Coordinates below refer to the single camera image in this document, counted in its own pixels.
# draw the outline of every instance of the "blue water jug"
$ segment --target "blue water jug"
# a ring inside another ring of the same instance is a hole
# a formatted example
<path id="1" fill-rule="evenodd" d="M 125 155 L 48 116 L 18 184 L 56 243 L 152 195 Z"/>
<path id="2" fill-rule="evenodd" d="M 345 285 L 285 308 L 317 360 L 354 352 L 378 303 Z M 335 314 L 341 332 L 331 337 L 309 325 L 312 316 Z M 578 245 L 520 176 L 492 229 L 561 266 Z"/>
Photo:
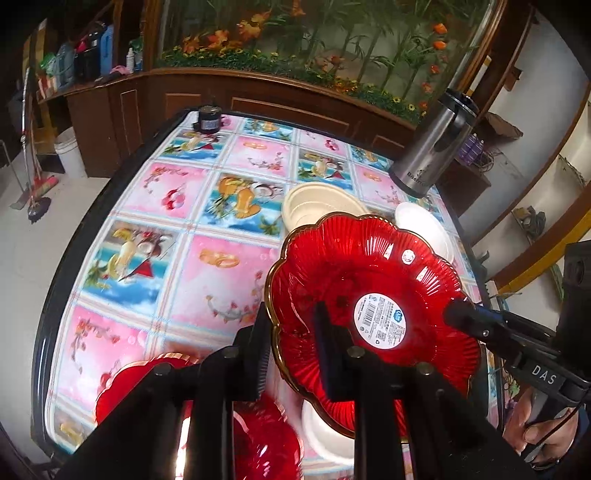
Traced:
<path id="1" fill-rule="evenodd" d="M 53 72 L 59 90 L 74 83 L 74 48 L 68 42 L 63 43 L 57 51 Z"/>
<path id="2" fill-rule="evenodd" d="M 100 74 L 108 75 L 113 68 L 113 25 L 109 25 L 100 38 Z"/>

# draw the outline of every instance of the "human hand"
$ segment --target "human hand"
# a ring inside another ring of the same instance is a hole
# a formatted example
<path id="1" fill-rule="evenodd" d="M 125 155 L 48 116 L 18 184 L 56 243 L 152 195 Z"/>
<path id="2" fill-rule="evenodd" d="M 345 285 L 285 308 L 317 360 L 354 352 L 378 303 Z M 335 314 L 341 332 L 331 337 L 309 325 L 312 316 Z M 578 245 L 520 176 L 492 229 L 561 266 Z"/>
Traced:
<path id="1" fill-rule="evenodd" d="M 532 393 L 533 388 L 530 387 L 521 396 L 503 432 L 503 438 L 517 453 L 523 452 L 528 443 L 538 443 L 550 430 L 564 420 L 564 416 L 573 411 L 573 408 L 569 408 L 559 419 L 542 421 L 525 427 L 525 422 L 531 414 Z M 562 458 L 573 443 L 578 424 L 579 413 L 577 412 L 545 441 L 545 445 L 535 457 L 534 463 L 546 463 Z"/>

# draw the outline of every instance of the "wooden cabinet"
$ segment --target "wooden cabinet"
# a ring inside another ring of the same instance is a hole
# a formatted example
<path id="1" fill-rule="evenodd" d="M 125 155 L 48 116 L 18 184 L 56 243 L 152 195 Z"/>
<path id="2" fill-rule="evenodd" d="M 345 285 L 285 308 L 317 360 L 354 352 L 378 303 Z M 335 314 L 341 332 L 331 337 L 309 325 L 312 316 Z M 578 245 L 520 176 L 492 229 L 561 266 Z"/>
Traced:
<path id="1" fill-rule="evenodd" d="M 437 188 L 445 195 L 446 205 L 460 216 L 491 186 L 490 181 L 474 166 L 452 161 L 437 181 Z"/>
<path id="2" fill-rule="evenodd" d="M 86 171 L 111 176 L 177 111 L 215 100 L 225 111 L 327 132 L 398 158 L 414 127 L 388 112 L 322 87 L 221 69 L 155 69 L 66 94 Z"/>

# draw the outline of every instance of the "red plate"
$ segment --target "red plate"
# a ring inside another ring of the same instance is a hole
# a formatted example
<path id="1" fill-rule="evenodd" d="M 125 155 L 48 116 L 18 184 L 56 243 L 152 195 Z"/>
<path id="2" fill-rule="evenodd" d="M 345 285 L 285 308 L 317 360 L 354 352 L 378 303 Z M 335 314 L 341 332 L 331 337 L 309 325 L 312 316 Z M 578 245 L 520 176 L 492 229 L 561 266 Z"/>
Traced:
<path id="1" fill-rule="evenodd" d="M 182 368 L 196 360 L 180 353 L 167 353 L 148 362 L 123 367 L 96 401 L 97 423 L 106 418 L 154 365 L 162 362 Z M 187 402 L 179 457 L 185 455 L 190 412 L 191 402 Z M 268 394 L 263 393 L 260 400 L 252 403 L 234 402 L 236 480 L 299 480 L 303 451 L 299 437 Z M 183 465 L 184 462 L 177 463 L 176 480 L 183 477 Z"/>
<path id="2" fill-rule="evenodd" d="M 419 236 L 375 215 L 331 213 L 290 233 L 267 277 L 275 361 L 329 425 L 353 437 L 353 402 L 331 402 L 321 384 L 311 326 L 316 302 L 326 302 L 331 322 L 347 327 L 356 345 L 397 365 L 429 362 L 467 394 L 480 347 L 444 324 L 452 299 L 470 301 L 454 268 Z"/>

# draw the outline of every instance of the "patterned tablecloth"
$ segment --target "patterned tablecloth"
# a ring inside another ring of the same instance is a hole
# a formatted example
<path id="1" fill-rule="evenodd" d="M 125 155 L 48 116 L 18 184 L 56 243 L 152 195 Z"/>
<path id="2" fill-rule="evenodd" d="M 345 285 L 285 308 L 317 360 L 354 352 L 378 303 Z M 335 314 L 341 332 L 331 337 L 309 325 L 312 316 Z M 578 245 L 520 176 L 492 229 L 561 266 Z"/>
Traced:
<path id="1" fill-rule="evenodd" d="M 337 185 L 389 219 L 400 202 L 426 208 L 453 240 L 465 291 L 480 301 L 435 187 L 421 200 L 409 198 L 388 177 L 386 158 L 271 122 L 225 116 L 210 142 L 192 131 L 195 116 L 189 113 L 144 163 L 80 267 L 60 323 L 44 412 L 49 436 L 68 452 L 95 427 L 97 394 L 120 367 L 164 352 L 204 358 L 254 321 L 285 237 L 281 202 L 299 183 Z M 301 399 L 274 365 L 267 388 L 305 442 Z M 324 478 L 351 474 L 308 446 L 303 470 Z"/>

